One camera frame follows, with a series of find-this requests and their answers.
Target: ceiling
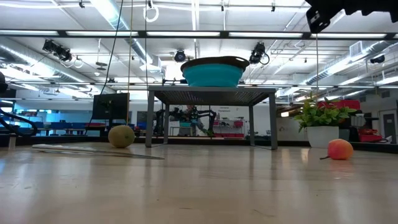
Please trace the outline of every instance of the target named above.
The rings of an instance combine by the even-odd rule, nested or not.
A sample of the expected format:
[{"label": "ceiling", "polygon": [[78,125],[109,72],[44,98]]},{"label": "ceiling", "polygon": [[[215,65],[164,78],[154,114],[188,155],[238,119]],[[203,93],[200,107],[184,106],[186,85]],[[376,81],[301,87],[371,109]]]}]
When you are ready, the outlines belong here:
[{"label": "ceiling", "polygon": [[[17,0],[1,1],[1,3],[16,4],[20,6],[77,6],[79,0]],[[221,4],[236,10],[221,11]],[[0,27],[2,29],[68,29],[68,30],[112,30],[113,28],[99,11],[92,7],[90,1],[83,1],[84,9],[80,7],[66,7],[61,9],[28,9],[0,6]],[[129,24],[132,10],[133,30],[193,30],[191,0],[153,1],[154,5],[166,7],[183,7],[185,10],[167,9],[159,7],[159,18],[154,22],[146,22],[144,8],[139,5],[145,1],[124,1],[122,16]],[[196,30],[256,30],[256,31],[297,31],[309,32],[305,11],[309,5],[305,1],[284,0],[276,1],[275,12],[271,12],[273,1],[265,0],[200,0],[201,10],[196,17]],[[148,17],[154,16],[154,10],[147,12]],[[362,16],[360,12],[351,16],[338,14],[325,32],[398,32],[398,24],[393,24],[388,13],[374,12],[369,16]],[[10,37],[13,41],[24,47],[34,50],[44,57],[57,60],[52,55],[47,55],[43,50],[45,39],[41,37]],[[161,82],[163,74],[144,72],[139,67],[142,65],[135,53],[134,61],[129,65],[130,48],[123,39],[117,39],[112,59],[110,52],[113,39],[102,39],[98,48],[98,39],[68,39],[53,38],[54,42],[71,49],[71,52],[82,59],[83,66],[76,68],[77,73],[97,82],[105,81],[106,71],[95,75],[97,61],[109,63],[109,77],[116,78],[117,82],[126,82],[130,74],[132,82]],[[166,71],[166,78],[181,78],[178,68],[181,63],[172,60],[172,54],[177,49],[182,49],[191,57],[195,57],[195,43],[193,39],[139,39],[143,48],[151,55],[162,59],[162,66]],[[234,55],[249,58],[251,50],[258,42],[264,42],[270,56],[270,63],[266,66],[251,65],[244,73],[243,80],[254,84],[299,84],[300,75],[308,75],[317,70],[317,61],[322,68],[326,63],[349,52],[350,45],[356,41],[334,40],[316,41],[306,40],[234,40],[234,39],[198,39],[197,57],[214,57]],[[395,61],[395,53],[391,52],[388,60]],[[351,70],[345,70],[328,79],[328,84],[337,85],[340,76],[347,78],[355,76],[364,70],[364,63],[359,63]],[[373,65],[372,69],[382,65]],[[55,69],[66,69],[56,65]],[[125,89],[125,86],[113,87],[115,90]]]}]

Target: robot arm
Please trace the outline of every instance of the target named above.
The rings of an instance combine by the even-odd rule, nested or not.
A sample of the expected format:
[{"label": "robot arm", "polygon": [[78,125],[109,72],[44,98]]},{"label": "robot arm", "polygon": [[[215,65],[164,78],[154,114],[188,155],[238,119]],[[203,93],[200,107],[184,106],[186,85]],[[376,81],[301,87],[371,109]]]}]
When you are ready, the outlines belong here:
[{"label": "robot arm", "polygon": [[397,0],[305,0],[311,5],[307,21],[312,33],[317,34],[329,26],[330,19],[341,10],[347,15],[362,11],[363,16],[372,12],[390,12],[391,21],[398,21]]}]

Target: desk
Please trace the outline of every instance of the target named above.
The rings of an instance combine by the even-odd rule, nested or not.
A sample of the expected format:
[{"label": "desk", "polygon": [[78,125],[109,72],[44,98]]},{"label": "desk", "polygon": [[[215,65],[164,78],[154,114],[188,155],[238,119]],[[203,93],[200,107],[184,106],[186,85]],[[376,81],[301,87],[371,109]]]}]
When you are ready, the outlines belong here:
[{"label": "desk", "polygon": [[174,129],[176,129],[176,128],[189,128],[190,130],[191,130],[191,136],[193,136],[193,129],[192,129],[192,127],[170,127],[170,133],[171,133],[171,136],[174,136]]},{"label": "desk", "polygon": [[[146,147],[152,147],[152,130],[155,96],[165,104],[164,117],[169,117],[170,105],[203,106],[248,106],[250,124],[250,145],[254,146],[253,106],[269,98],[269,119],[271,125],[271,149],[278,148],[276,129],[275,88],[228,88],[193,86],[149,86]],[[164,122],[164,143],[169,138],[169,119]]]}]

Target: potted plant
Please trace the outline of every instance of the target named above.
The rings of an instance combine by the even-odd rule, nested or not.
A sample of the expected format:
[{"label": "potted plant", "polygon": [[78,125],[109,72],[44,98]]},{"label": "potted plant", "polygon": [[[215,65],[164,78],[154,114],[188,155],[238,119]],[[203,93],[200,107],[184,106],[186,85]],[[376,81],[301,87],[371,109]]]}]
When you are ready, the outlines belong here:
[{"label": "potted plant", "polygon": [[317,106],[311,93],[304,102],[301,114],[294,117],[300,123],[299,131],[307,129],[311,147],[327,148],[331,140],[339,138],[339,123],[349,118],[349,113],[356,111],[348,107],[337,108],[333,104],[336,102],[338,100],[330,101],[325,97],[323,106]]}]

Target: melon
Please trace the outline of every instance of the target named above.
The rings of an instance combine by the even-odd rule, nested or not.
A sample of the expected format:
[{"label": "melon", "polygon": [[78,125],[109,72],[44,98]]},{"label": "melon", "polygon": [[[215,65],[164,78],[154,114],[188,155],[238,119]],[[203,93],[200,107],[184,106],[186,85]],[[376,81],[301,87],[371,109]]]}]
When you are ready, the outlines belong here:
[{"label": "melon", "polygon": [[329,142],[328,156],[321,159],[332,158],[335,160],[347,160],[354,154],[354,148],[348,141],[335,139]]},{"label": "melon", "polygon": [[116,148],[128,147],[135,139],[136,135],[134,134],[134,131],[126,125],[115,126],[108,134],[109,143]]}]

